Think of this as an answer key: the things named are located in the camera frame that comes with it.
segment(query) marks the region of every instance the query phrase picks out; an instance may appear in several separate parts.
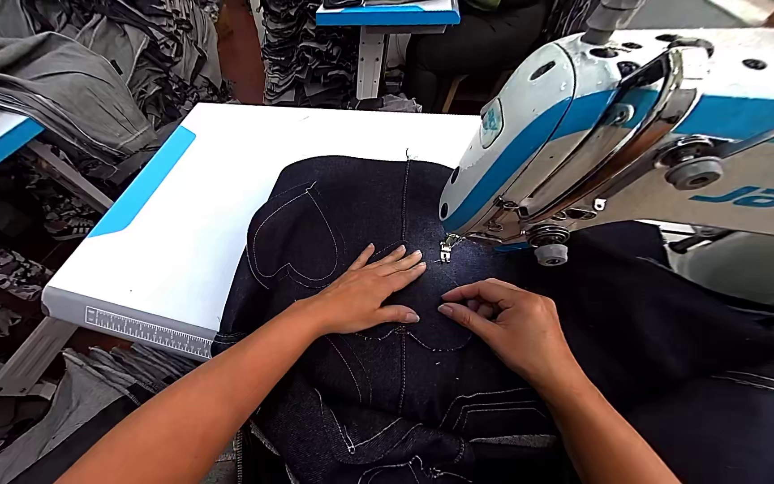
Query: sewing machine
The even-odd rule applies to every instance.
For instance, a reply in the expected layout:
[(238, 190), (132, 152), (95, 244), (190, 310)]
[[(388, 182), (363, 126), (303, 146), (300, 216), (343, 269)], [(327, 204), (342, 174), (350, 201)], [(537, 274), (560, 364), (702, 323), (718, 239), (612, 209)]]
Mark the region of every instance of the sewing machine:
[(482, 109), (440, 199), (442, 260), (467, 238), (559, 265), (571, 231), (617, 220), (774, 235), (774, 28), (616, 30), (597, 13)]

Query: hand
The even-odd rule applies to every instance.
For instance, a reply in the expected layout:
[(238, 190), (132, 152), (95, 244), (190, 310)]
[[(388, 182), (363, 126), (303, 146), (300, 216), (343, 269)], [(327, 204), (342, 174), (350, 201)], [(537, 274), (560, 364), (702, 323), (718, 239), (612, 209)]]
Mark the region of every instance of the hand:
[[(497, 279), (461, 286), (441, 297), (448, 303), (438, 311), (482, 338), (537, 389), (556, 385), (563, 371), (577, 366), (551, 299)], [(458, 304), (463, 301), (467, 306)]]
[(320, 293), (292, 304), (292, 311), (303, 311), (313, 320), (318, 336), (328, 333), (355, 333), (387, 321), (416, 323), (420, 320), (407, 306), (381, 304), (387, 296), (409, 285), (426, 271), (420, 262), (422, 254), (414, 251), (405, 256), (399, 246), (387, 257), (367, 265), (375, 252), (370, 244), (351, 264), (345, 274)]

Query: forearm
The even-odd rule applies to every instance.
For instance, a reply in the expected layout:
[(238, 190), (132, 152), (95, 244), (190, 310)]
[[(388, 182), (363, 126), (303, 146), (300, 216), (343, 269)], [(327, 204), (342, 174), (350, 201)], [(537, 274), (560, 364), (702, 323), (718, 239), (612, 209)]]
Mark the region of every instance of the forearm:
[(538, 388), (586, 484), (678, 483), (640, 434), (571, 359)]
[(318, 336), (303, 314), (289, 313), (146, 402), (58, 482), (198, 482)]

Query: ruler markings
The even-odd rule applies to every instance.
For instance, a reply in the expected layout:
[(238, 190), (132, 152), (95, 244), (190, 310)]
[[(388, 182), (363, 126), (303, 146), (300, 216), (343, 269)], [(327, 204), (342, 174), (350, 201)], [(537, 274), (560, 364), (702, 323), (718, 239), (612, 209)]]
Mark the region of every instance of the ruler markings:
[(85, 307), (85, 322), (161, 346), (186, 351), (202, 358), (211, 357), (211, 341), (205, 337), (146, 323), (91, 306)]

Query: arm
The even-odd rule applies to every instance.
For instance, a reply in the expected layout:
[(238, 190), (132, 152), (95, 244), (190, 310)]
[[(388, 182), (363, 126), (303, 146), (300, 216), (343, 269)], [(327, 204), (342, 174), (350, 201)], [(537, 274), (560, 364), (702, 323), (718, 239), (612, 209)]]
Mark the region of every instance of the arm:
[[(439, 307), (441, 313), (476, 333), (539, 391), (583, 482), (679, 482), (584, 374), (551, 299), (497, 279), (462, 286), (443, 297), (448, 303)], [(459, 304), (464, 301), (467, 306)]]
[(385, 321), (413, 323), (409, 307), (383, 300), (425, 270), (405, 247), (366, 265), (368, 246), (348, 271), (241, 342), (161, 391), (85, 453), (57, 482), (199, 482), (297, 358), (319, 336), (354, 333)]

